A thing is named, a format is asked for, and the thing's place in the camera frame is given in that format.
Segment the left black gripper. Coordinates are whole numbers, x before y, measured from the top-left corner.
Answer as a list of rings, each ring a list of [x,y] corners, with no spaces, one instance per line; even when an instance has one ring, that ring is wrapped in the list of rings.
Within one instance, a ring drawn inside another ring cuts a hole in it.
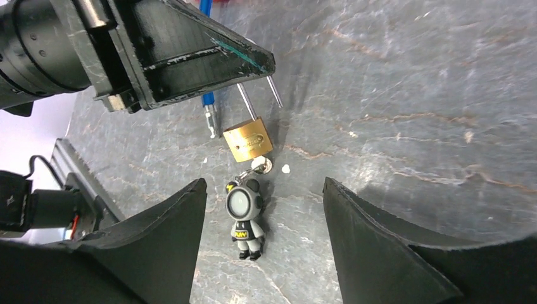
[[[184,1],[51,1],[110,111],[172,105],[276,71],[271,51]]]

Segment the small black key bunch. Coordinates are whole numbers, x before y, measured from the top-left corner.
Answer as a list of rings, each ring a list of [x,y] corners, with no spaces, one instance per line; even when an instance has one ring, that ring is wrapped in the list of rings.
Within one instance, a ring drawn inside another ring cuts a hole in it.
[[[225,209],[234,221],[230,236],[239,249],[239,259],[256,261],[262,256],[265,232],[257,219],[265,206],[260,183],[251,174],[267,174],[272,161],[265,156],[253,159],[251,168],[241,172],[225,185]]]

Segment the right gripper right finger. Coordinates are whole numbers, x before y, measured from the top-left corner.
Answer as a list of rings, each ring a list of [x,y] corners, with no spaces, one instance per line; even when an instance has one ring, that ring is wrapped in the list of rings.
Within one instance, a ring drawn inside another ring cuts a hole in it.
[[[535,303],[536,234],[475,242],[403,220],[330,177],[325,219],[344,303]]]

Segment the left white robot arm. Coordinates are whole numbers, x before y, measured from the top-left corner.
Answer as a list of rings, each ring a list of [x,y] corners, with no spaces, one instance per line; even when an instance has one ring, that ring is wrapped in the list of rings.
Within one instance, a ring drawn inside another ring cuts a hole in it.
[[[265,48],[184,1],[9,1],[1,6],[1,109],[94,88],[135,113],[260,79]]]

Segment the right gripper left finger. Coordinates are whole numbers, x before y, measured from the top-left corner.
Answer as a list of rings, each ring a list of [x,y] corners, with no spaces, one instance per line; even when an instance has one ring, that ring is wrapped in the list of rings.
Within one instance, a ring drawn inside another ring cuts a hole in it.
[[[188,303],[207,184],[79,241],[1,242],[2,303]]]

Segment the brass padlock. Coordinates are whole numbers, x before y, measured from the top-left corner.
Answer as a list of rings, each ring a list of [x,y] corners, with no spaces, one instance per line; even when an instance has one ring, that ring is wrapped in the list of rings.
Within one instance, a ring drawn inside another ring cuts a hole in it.
[[[223,131],[224,139],[236,162],[246,162],[273,151],[274,146],[269,137],[262,117],[256,114],[253,104],[242,83],[237,84],[250,119]]]

